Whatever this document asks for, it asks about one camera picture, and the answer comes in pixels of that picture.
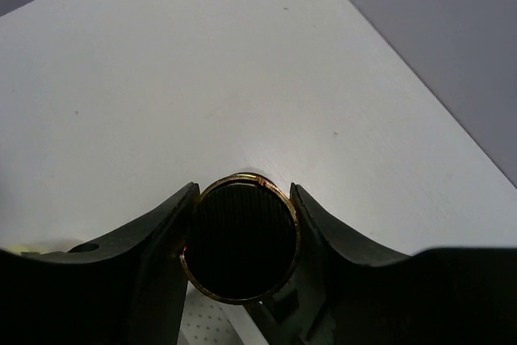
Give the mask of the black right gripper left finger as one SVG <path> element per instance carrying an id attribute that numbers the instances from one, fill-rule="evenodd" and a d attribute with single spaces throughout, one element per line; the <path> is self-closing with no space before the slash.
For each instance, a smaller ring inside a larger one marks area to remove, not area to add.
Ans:
<path id="1" fill-rule="evenodd" d="M 4 344 L 174 344 L 187 292 L 179 252 L 199 187 L 48 254 L 1 253 Z"/>

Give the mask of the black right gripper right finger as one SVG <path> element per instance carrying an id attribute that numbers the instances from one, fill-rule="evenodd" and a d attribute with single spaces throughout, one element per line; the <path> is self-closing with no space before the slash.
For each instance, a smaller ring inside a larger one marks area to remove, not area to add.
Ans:
<path id="1" fill-rule="evenodd" d="M 327 212 L 302 186 L 291 199 L 323 250 L 337 344 L 513 344 L 516 251 L 438 247 L 405 255 Z"/>

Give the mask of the tall dark sauce bottle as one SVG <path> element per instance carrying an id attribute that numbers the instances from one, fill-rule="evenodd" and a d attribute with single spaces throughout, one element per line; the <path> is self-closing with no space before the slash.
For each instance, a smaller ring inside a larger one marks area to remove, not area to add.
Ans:
<path id="1" fill-rule="evenodd" d="M 244 305 L 289 281 L 301 240 L 288 196 L 265 176 L 240 172 L 217 180 L 196 198 L 180 262 L 206 297 Z"/>

